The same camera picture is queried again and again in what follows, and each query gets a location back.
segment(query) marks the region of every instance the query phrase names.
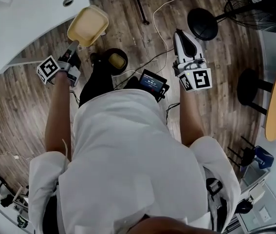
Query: yellow container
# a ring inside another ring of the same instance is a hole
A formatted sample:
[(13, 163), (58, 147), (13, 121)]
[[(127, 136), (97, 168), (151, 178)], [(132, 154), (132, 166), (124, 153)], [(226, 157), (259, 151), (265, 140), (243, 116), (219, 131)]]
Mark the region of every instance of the yellow container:
[(108, 14), (97, 6), (83, 8), (68, 30), (68, 37), (84, 47), (92, 45), (109, 25)]

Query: shirt sleeve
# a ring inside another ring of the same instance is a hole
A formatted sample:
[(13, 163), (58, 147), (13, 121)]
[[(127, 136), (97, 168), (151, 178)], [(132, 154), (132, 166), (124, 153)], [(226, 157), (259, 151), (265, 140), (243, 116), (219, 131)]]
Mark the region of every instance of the shirt sleeve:
[(228, 217), (224, 224), (227, 226), (240, 197), (239, 181), (234, 173), (233, 167), (219, 143), (212, 137), (204, 136), (197, 139), (191, 146), (198, 163), (208, 169), (214, 178), (218, 179), (225, 190), (228, 206)]
[(42, 233), (46, 205), (66, 164), (68, 160), (60, 152), (46, 152), (30, 163), (29, 218), (37, 233)]

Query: white t-shirt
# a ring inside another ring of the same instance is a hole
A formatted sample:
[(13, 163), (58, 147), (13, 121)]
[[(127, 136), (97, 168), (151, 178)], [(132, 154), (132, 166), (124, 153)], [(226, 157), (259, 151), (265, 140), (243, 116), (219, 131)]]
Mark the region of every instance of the white t-shirt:
[(125, 233), (144, 214), (208, 228), (203, 167), (223, 183), (233, 215), (240, 188), (220, 145), (207, 136), (190, 148), (176, 141), (151, 94), (127, 89), (96, 97), (78, 110), (73, 132), (67, 168), (59, 152), (31, 161), (29, 217), (37, 233), (57, 182), (60, 233)]

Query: display screen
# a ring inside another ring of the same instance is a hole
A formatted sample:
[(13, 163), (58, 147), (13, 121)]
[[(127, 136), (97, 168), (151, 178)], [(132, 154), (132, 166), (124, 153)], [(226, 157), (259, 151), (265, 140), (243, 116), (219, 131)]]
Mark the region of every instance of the display screen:
[(144, 74), (140, 80), (140, 84), (154, 90), (155, 92), (160, 92), (164, 83), (151, 76)]

